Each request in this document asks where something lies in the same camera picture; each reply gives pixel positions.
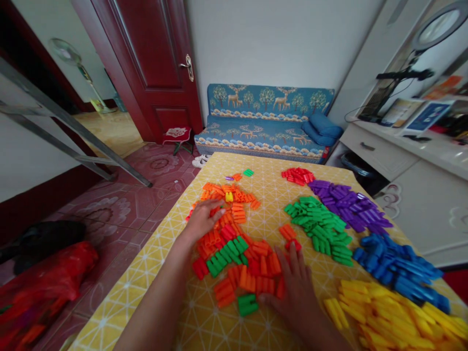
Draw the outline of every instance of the tablecloth pattern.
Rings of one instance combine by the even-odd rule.
[[[254,171],[252,177],[244,176],[239,185],[255,194],[262,206],[253,211],[246,210],[247,223],[242,228],[254,240],[265,239],[270,244],[284,245],[278,227],[290,221],[284,207],[300,196],[311,196],[312,191],[287,182],[281,178],[281,171],[290,167],[303,167],[312,171],[317,179],[352,186],[356,192],[364,192],[351,171],[310,163],[286,160],[215,153],[193,182],[187,187],[175,206],[161,222],[144,248],[133,260],[127,271],[114,285],[86,326],[77,336],[72,350],[112,349],[147,288],[164,263],[175,238],[185,226],[185,217],[201,194],[206,182],[224,184],[225,176],[241,173],[246,169]],[[361,279],[372,277],[359,265],[346,267],[335,263],[330,257],[314,251],[312,241],[300,227],[293,225],[303,247],[304,259],[313,271],[313,282],[319,301],[337,297],[340,279]],[[358,239],[365,234],[347,230],[357,246]],[[399,244],[411,244],[398,227],[389,230],[391,237]],[[174,348],[176,350],[297,350],[300,345],[288,331],[276,313],[266,307],[245,318],[239,316],[235,303],[218,310],[213,286],[226,277],[222,272],[217,279],[206,276],[197,279],[191,272],[187,282],[187,293],[179,318]],[[435,282],[437,291],[446,295],[452,312],[465,320],[468,309],[453,290],[442,280]],[[360,349],[354,321],[348,317],[351,329],[343,332],[354,349]]]

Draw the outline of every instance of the metal ladder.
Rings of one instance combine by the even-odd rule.
[[[97,173],[105,180],[112,181],[115,179],[113,175],[106,173],[104,170],[96,166],[96,163],[102,163],[112,166],[119,166],[127,173],[136,178],[140,183],[151,188],[153,184],[138,173],[132,166],[125,162],[119,155],[112,151],[106,144],[100,141],[94,134],[87,130],[81,123],[69,115],[65,110],[53,102],[46,94],[39,90],[35,85],[23,77],[12,66],[10,66],[4,59],[0,58],[0,73],[3,74],[12,83],[17,85],[26,94],[31,96],[38,103],[37,107],[18,107],[5,105],[0,100],[0,112],[9,117],[12,121],[23,126],[30,132],[41,137],[48,143],[54,145],[59,150],[66,153],[68,156],[73,157],[76,161],[83,166],[89,168],[91,171]],[[74,130],[83,139],[93,144],[99,151],[105,154],[108,158],[84,156],[77,153],[58,140],[55,136],[43,130],[37,124],[31,122],[25,116],[43,116],[43,117],[56,117],[68,127]]]

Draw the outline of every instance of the door frame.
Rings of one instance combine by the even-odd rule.
[[[144,141],[156,142],[91,0],[71,0],[97,54]]]
[[[91,112],[89,111],[89,106],[87,106],[86,103],[83,102],[83,100],[81,100],[76,90],[70,84],[68,79],[65,77],[63,72],[55,63],[54,59],[50,56],[49,52],[40,42],[36,34],[33,32],[29,24],[26,22],[26,20],[18,11],[16,6],[11,2],[11,0],[0,1],[0,9],[3,10],[11,19],[11,21],[15,24],[15,26],[18,29],[18,32],[29,43],[29,45],[31,45],[31,48],[39,56],[44,66],[47,69],[49,69],[49,71],[54,75],[57,82],[66,92],[66,94],[70,97],[70,99],[76,105],[76,107],[78,107],[78,109],[82,112]]]

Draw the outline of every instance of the blue sofa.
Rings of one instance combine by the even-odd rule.
[[[314,114],[326,115],[333,89],[210,84],[210,115],[195,135],[201,154],[231,152],[323,164],[329,146],[315,143],[302,129]]]

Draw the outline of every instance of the red wooden door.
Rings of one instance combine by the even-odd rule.
[[[196,82],[190,80],[187,68],[179,66],[186,64],[186,55],[193,62],[183,0],[90,1],[141,111],[135,115],[143,116],[151,130],[151,134],[140,132],[143,139],[161,143],[165,130],[182,125],[200,133],[203,121]],[[93,31],[86,29],[93,40]],[[99,53],[105,49],[96,49],[114,81],[107,55]],[[114,84],[126,103],[119,83]]]

